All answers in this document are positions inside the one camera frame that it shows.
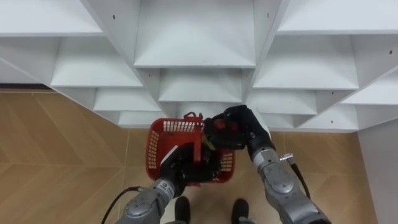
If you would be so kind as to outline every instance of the shopping basket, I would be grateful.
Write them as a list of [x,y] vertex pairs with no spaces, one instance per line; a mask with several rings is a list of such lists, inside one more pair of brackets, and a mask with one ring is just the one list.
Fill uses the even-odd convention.
[[[194,142],[194,162],[201,159],[201,141],[203,136],[203,117],[194,112],[186,114],[182,119],[160,118],[150,127],[146,147],[146,171],[155,180],[159,173],[160,162],[174,147],[188,142]],[[226,151],[221,158],[221,172],[211,181],[224,183],[232,177],[235,167],[234,151]]]

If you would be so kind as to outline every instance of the wall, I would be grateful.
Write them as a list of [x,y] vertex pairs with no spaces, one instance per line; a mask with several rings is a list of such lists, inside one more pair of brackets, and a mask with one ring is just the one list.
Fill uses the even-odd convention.
[[379,224],[398,223],[398,122],[358,132]]
[[6,73],[0,70],[0,84],[1,83],[38,83],[38,81],[25,75]]

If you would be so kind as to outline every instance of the metal connector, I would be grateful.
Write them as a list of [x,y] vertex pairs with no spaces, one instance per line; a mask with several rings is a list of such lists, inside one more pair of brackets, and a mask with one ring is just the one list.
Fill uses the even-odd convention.
[[279,158],[279,161],[281,161],[281,162],[283,162],[283,161],[289,162],[290,159],[292,159],[292,158],[293,158],[293,153],[288,153],[288,154],[284,154],[283,156],[281,156],[281,157]]

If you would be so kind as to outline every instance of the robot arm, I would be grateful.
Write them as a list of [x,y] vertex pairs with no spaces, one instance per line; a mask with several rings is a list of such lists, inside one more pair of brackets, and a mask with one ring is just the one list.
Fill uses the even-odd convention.
[[158,224],[174,195],[175,187],[171,181],[157,179],[126,204],[116,224]]
[[245,105],[228,108],[225,120],[237,122],[247,139],[251,160],[266,191],[266,199],[274,207],[283,224],[330,224],[325,214],[301,191],[298,178],[285,166],[292,155],[279,158],[269,133]]
[[193,143],[173,149],[162,161],[157,180],[127,203],[116,224],[159,224],[167,204],[180,196],[188,183],[208,182],[216,177],[220,171],[220,158],[206,145],[201,149],[202,154],[207,152],[206,159],[195,165]]

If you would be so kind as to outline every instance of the label on robot arm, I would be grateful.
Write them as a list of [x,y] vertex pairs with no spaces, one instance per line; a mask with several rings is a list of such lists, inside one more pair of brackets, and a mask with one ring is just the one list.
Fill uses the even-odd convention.
[[169,183],[167,183],[166,181],[161,180],[156,188],[158,188],[161,191],[163,191],[164,194],[166,194],[166,196],[169,198],[169,201],[171,201],[173,199],[173,197],[174,197],[173,187]]

